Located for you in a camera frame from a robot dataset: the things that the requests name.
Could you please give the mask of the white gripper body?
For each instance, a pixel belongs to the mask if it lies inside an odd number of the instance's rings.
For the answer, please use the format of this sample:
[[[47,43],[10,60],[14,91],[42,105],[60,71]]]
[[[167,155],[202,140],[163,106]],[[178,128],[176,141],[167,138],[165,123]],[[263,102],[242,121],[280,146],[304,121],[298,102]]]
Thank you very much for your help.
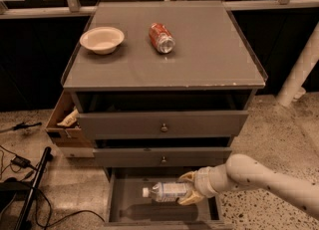
[[[197,192],[206,198],[214,197],[217,194],[211,183],[211,179],[215,173],[215,168],[208,166],[200,168],[194,174],[194,187]]]

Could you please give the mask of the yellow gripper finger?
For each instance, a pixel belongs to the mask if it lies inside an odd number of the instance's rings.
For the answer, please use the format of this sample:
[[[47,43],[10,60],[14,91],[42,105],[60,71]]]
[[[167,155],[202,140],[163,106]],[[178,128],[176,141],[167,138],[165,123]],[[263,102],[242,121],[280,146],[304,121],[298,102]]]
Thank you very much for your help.
[[[199,192],[192,191],[188,196],[185,196],[183,198],[179,198],[177,200],[177,203],[179,205],[182,205],[182,206],[187,206],[187,205],[198,203],[203,198],[204,198],[204,196],[202,194],[200,194]]]
[[[183,175],[181,175],[178,178],[178,182],[188,182],[188,183],[194,183],[195,180],[195,172],[194,171],[189,171]]]

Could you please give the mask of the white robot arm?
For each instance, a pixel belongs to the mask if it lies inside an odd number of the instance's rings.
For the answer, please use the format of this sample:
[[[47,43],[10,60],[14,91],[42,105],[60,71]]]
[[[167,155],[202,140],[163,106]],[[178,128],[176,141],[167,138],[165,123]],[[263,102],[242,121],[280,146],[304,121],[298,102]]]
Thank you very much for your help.
[[[180,198],[180,205],[198,203],[227,191],[264,189],[290,203],[309,216],[319,219],[319,184],[269,169],[244,155],[231,155],[225,164],[202,167],[182,175],[190,192]]]

